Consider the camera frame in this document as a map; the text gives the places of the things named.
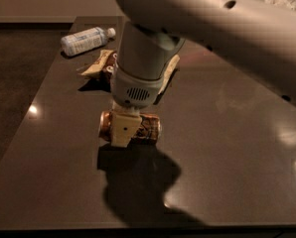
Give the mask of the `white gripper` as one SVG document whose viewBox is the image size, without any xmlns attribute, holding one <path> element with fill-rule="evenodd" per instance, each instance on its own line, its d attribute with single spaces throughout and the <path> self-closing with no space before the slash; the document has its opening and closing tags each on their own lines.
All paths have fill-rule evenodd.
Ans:
<svg viewBox="0 0 296 238">
<path fill-rule="evenodd" d="M 110 79 L 114 99 L 111 118 L 111 145 L 126 148 L 139 129 L 142 118 L 140 111 L 154 103 L 163 79 L 139 79 L 129 75 L 117 65 Z"/>
</svg>

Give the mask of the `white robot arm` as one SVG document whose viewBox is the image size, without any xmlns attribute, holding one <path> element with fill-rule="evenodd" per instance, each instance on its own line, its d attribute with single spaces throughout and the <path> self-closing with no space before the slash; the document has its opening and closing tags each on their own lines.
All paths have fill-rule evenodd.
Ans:
<svg viewBox="0 0 296 238">
<path fill-rule="evenodd" d="M 190 40 L 296 106 L 296 11 L 257 0 L 116 0 L 128 20 L 111 78 L 111 143 L 125 147 L 158 95 L 169 60 Z"/>
</svg>

